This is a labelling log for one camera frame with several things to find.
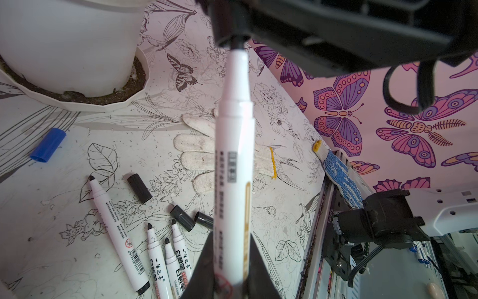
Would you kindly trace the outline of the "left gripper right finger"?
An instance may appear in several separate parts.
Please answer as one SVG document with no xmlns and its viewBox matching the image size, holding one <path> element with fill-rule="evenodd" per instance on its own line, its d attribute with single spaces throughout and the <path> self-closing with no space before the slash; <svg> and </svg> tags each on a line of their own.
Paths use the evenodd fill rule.
<svg viewBox="0 0 478 299">
<path fill-rule="evenodd" d="M 250 241 L 249 275 L 246 281 L 247 298 L 280 299 L 281 296 L 270 278 L 253 236 L 251 236 Z"/>
</svg>

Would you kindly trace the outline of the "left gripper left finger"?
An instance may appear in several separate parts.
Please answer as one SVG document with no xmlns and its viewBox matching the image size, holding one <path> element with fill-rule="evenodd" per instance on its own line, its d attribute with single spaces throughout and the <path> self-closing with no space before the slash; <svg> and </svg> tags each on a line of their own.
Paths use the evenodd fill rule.
<svg viewBox="0 0 478 299">
<path fill-rule="evenodd" d="M 211 232 L 196 263 L 194 272 L 181 299 L 213 299 L 214 298 L 214 241 Z"/>
</svg>

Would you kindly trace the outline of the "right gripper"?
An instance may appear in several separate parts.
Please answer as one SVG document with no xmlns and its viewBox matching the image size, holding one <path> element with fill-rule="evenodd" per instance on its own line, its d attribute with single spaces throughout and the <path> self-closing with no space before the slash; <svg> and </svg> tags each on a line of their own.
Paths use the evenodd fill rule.
<svg viewBox="0 0 478 299">
<path fill-rule="evenodd" d="M 313 77 L 418 63 L 457 66 L 478 49 L 476 1 L 241 1 L 251 37 Z"/>
</svg>

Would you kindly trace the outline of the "blue pen cap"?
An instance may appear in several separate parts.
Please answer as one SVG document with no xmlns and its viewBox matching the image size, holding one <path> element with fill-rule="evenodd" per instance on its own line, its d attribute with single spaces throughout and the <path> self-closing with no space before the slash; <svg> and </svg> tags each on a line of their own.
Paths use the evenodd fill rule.
<svg viewBox="0 0 478 299">
<path fill-rule="evenodd" d="M 66 136 L 67 133 L 65 131 L 59 128 L 51 128 L 30 154 L 30 159 L 40 163 L 47 163 Z"/>
</svg>

